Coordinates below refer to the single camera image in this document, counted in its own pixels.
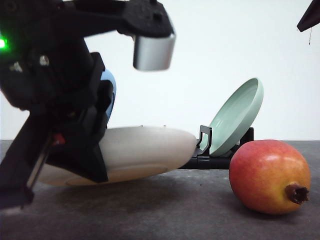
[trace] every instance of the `red component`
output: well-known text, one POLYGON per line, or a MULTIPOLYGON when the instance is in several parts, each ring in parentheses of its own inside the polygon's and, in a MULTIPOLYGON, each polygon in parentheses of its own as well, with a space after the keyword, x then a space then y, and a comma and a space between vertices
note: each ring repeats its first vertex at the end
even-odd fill
POLYGON ((53 143, 52 145, 61 145, 61 144, 65 144, 66 140, 64 138, 64 136, 61 133, 54 133, 53 134, 53 143))

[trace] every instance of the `white plate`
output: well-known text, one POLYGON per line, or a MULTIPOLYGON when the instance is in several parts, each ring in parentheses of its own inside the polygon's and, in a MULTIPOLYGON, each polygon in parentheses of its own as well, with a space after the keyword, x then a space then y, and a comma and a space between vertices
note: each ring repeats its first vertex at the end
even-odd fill
MULTIPOLYGON (((144 178, 178 169, 192 157, 196 141, 191 133, 167 127, 107 129, 99 143, 109 179, 105 183, 144 178)), ((38 179, 55 186, 96 184, 48 164, 43 166, 38 179)))

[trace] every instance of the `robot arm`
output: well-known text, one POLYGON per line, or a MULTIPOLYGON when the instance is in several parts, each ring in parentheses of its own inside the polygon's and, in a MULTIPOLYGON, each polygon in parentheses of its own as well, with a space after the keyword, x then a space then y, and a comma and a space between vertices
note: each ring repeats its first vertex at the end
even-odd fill
POLYGON ((99 141, 113 85, 84 37, 113 30, 135 40, 133 65, 170 65, 175 33, 156 0, 0 0, 0 87, 30 116, 0 165, 0 209, 30 204, 46 163, 108 180, 99 141))

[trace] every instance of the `black stand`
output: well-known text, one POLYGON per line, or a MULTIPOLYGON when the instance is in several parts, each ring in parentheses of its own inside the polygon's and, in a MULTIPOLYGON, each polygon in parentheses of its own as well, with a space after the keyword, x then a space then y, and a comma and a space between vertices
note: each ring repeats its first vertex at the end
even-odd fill
POLYGON ((180 169, 229 169, 232 156, 243 144, 254 140, 254 128, 250 127, 240 140, 239 145, 230 149, 227 156, 210 156, 210 147, 212 144, 212 128, 200 126, 200 137, 197 141, 196 148, 192 158, 180 169), (201 150, 200 143, 203 140, 203 134, 208 135, 206 147, 201 150))

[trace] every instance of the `black mechanical part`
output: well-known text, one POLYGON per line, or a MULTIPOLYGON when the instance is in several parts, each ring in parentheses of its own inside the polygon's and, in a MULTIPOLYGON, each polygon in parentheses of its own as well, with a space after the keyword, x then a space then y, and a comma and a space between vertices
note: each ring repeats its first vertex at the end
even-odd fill
POLYGON ((47 154, 50 165, 108 180, 99 141, 113 86, 101 81, 104 63, 84 37, 113 30, 150 38, 173 32, 156 0, 0 0, 0 37, 8 46, 0 49, 0 88, 11 105, 30 111, 0 165, 0 208, 32 201, 47 154), (56 134, 63 143, 47 145, 44 136, 56 134))
POLYGON ((0 209, 32 202, 32 187, 48 155, 51 137, 50 117, 31 114, 0 165, 0 209))
POLYGON ((299 21, 297 28, 300 32, 303 32, 309 28, 320 23, 320 1, 313 0, 301 20, 299 21))
POLYGON ((204 125, 200 126, 200 136, 197 141, 192 158, 180 169, 229 169, 232 156, 243 144, 254 140, 254 128, 250 127, 240 140, 240 145, 235 145, 228 156, 210 156, 210 147, 212 144, 212 128, 204 125), (203 134, 208 135, 206 147, 201 150, 200 143, 203 140, 203 134))

